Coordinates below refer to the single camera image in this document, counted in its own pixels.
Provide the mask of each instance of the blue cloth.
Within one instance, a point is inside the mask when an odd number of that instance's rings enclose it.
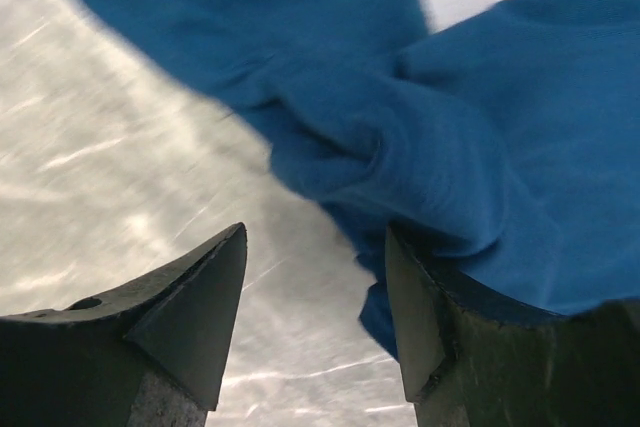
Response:
[[[417,0],[84,0],[272,145],[376,278],[389,221],[572,313],[640,295],[640,0],[508,0],[428,35]]]

